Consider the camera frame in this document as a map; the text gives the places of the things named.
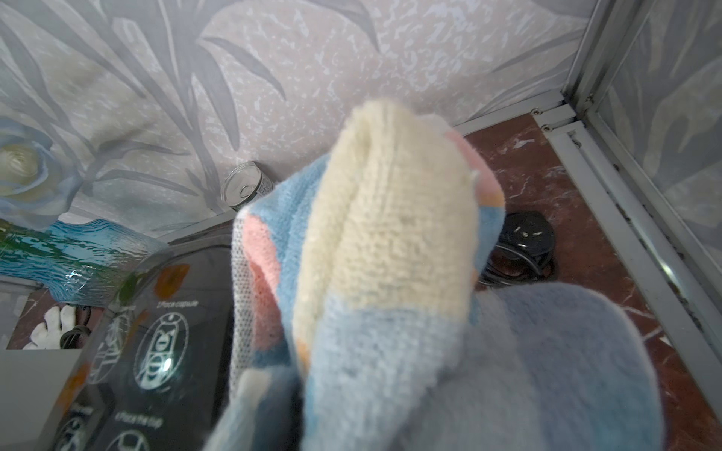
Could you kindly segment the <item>colourful striped cloth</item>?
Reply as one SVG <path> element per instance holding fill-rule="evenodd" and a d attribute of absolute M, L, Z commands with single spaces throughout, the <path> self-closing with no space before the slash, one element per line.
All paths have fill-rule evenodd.
<path fill-rule="evenodd" d="M 476 292 L 505 219 L 436 115 L 372 100 L 237 214 L 229 404 L 209 450 L 661 450 L 637 328 L 603 294 Z"/>

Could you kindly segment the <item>black coffee machine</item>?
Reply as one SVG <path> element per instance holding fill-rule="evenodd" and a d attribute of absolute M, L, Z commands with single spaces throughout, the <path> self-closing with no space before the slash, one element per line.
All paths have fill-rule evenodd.
<path fill-rule="evenodd" d="M 201 449 L 227 402 L 232 327 L 228 232 L 148 257 L 105 308 L 37 449 Z"/>

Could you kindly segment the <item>white coffee machine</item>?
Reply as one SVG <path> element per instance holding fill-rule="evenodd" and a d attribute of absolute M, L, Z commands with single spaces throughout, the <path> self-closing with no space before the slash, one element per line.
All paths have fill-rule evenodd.
<path fill-rule="evenodd" d="M 79 358 L 78 350 L 25 351 L 56 304 L 45 289 L 1 295 L 1 448 L 32 450 Z"/>

